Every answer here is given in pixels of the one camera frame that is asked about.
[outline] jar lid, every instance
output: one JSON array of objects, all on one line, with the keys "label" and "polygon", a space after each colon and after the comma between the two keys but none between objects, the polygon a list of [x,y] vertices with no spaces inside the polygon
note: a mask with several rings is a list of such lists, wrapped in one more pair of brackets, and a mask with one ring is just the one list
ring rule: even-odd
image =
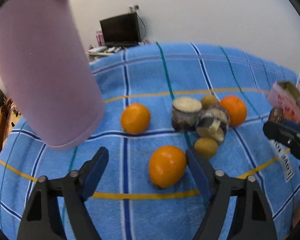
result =
[{"label": "jar lid", "polygon": [[173,100],[172,105],[184,113],[197,113],[202,109],[202,104],[199,100],[189,97],[176,98]]}]

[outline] black clamp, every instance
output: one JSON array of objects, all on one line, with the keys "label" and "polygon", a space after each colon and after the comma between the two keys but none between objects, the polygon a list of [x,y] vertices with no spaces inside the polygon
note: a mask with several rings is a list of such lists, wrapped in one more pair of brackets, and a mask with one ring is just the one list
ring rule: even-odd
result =
[{"label": "black clamp", "polygon": [[101,147],[79,171],[64,178],[38,178],[22,215],[17,240],[65,240],[57,197],[64,197],[69,221],[76,239],[101,240],[84,202],[92,196],[109,160]]},{"label": "black clamp", "polygon": [[[210,202],[193,240],[218,240],[231,196],[238,197],[228,240],[277,240],[268,202],[254,176],[236,179],[216,171],[193,147],[186,151],[186,157],[202,197]],[[76,239],[101,240],[84,202],[93,195],[108,160],[108,151],[102,147],[79,171],[71,171],[61,179],[39,177],[17,239],[66,240],[57,200],[64,197]]]},{"label": "black clamp", "polygon": [[263,125],[263,133],[269,140],[289,147],[291,154],[300,160],[300,123],[288,120],[283,123],[268,121]]},{"label": "black clamp", "polygon": [[188,166],[202,197],[210,204],[193,240],[218,240],[231,196],[237,196],[227,240],[277,240],[272,213],[254,176],[237,179],[211,166],[191,147]]}]

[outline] small jar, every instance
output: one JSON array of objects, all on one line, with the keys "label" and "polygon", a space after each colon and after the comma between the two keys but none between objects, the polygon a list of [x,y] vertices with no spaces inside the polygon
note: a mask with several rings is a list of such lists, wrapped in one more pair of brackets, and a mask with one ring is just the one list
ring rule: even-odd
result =
[{"label": "small jar", "polygon": [[171,125],[181,133],[195,131],[196,123],[202,110],[199,100],[180,97],[173,100]]},{"label": "small jar", "polygon": [[199,117],[196,128],[200,137],[213,138],[221,144],[229,129],[230,116],[225,108],[212,105]]},{"label": "small jar", "polygon": [[282,107],[274,107],[271,109],[268,121],[283,123],[284,112]]}]

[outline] orange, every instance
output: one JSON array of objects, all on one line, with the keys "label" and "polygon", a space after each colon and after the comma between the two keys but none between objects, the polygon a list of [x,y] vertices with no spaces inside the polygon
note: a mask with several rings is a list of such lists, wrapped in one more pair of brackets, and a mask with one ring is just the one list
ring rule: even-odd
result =
[{"label": "orange", "polygon": [[149,175],[153,184],[171,187],[181,179],[186,171],[186,155],[178,147],[162,146],[151,156]]},{"label": "orange", "polygon": [[247,107],[239,97],[234,95],[226,96],[220,101],[219,105],[228,111],[230,125],[238,126],[246,120]]},{"label": "orange", "polygon": [[151,114],[142,104],[134,103],[128,106],[121,115],[121,126],[130,134],[139,134],[147,129]]}]

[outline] food container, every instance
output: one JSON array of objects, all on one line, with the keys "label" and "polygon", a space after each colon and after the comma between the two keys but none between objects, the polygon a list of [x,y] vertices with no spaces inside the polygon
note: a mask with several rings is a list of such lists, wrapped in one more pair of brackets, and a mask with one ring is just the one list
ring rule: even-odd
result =
[{"label": "food container", "polygon": [[278,123],[283,123],[284,121],[284,112],[282,107],[274,107],[270,111],[269,114],[269,121],[271,122],[278,122]]},{"label": "food container", "polygon": [[225,108],[212,105],[199,117],[196,128],[200,137],[213,138],[221,144],[229,129],[230,116]]},{"label": "food container", "polygon": [[173,100],[171,125],[177,132],[195,131],[202,110],[199,100],[180,97]]},{"label": "food container", "polygon": [[300,122],[300,91],[291,82],[276,82],[268,95],[268,101],[274,107],[282,107],[284,118]]}]

